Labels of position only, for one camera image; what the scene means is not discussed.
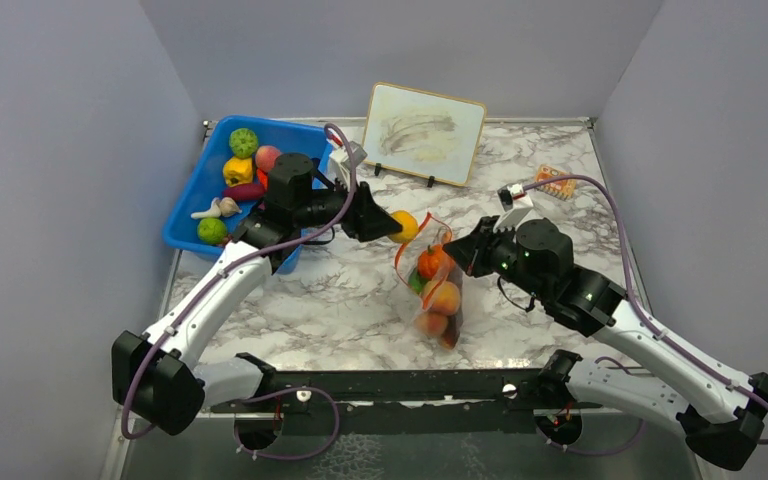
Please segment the toy orange pumpkin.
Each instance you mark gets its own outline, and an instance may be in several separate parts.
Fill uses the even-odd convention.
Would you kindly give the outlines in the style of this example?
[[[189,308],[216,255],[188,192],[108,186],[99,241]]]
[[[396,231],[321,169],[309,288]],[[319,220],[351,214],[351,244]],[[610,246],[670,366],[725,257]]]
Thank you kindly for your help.
[[[418,257],[417,271],[425,280],[433,279],[440,271],[447,273],[451,269],[452,261],[443,250],[442,244],[429,245]]]

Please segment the toy yellow lemon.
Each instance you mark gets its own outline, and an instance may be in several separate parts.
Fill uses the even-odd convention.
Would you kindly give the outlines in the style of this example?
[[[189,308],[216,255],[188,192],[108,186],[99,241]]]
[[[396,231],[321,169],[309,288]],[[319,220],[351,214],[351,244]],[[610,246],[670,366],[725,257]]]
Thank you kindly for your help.
[[[419,233],[419,224],[416,218],[405,210],[392,212],[390,216],[399,223],[401,231],[389,235],[388,238],[397,244],[407,244],[413,241]]]

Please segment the toy peach bottom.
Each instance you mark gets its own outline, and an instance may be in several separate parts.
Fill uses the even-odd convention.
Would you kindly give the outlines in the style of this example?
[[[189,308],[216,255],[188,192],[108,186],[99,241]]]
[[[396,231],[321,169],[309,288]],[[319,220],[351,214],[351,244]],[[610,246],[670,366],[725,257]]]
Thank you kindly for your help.
[[[429,281],[421,294],[423,308],[447,316],[455,315],[461,306],[460,288],[448,280]]]

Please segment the toy green starfruit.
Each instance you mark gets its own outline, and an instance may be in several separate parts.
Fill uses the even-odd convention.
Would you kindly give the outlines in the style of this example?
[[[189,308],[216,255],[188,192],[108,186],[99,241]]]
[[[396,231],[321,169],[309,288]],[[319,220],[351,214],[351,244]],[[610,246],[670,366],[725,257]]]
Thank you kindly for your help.
[[[421,295],[426,283],[427,280],[420,275],[416,268],[414,268],[408,277],[408,285],[412,291],[417,295]]]

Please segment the clear zip top bag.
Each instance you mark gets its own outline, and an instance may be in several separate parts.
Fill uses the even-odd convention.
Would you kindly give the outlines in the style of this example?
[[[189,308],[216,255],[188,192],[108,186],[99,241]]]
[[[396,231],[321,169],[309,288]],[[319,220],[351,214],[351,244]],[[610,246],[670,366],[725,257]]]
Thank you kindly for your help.
[[[416,235],[399,246],[393,261],[397,278],[407,288],[403,317],[446,350],[456,347],[464,322],[463,271],[443,250],[452,239],[451,227],[426,213]]]

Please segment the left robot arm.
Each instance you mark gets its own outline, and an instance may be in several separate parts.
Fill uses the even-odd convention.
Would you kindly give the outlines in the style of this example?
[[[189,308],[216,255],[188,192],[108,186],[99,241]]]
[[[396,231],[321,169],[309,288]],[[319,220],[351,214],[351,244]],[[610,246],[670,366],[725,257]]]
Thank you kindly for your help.
[[[347,146],[330,156],[338,178],[316,189],[319,170],[303,154],[283,154],[268,175],[259,205],[238,224],[219,258],[184,299],[142,334],[122,332],[111,349],[112,393],[127,439],[136,414],[169,435],[185,430],[205,407],[240,401],[250,410],[273,401],[274,384],[255,360],[198,361],[237,306],[262,287],[302,244],[340,225],[368,242],[401,231],[357,179],[365,153]]]

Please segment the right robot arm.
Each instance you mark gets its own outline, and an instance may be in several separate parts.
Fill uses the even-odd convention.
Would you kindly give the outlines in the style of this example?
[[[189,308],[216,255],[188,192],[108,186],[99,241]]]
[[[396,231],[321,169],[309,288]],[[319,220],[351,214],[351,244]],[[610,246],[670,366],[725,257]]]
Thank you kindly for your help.
[[[494,223],[482,218],[444,251],[467,275],[497,275],[529,294],[556,323],[624,353],[651,374],[611,373],[558,350],[536,383],[545,404],[621,410],[682,436],[713,465],[730,471],[745,466],[762,442],[768,374],[734,370],[645,319],[623,287],[575,264],[572,239],[550,220],[529,220],[506,232],[495,231]]]

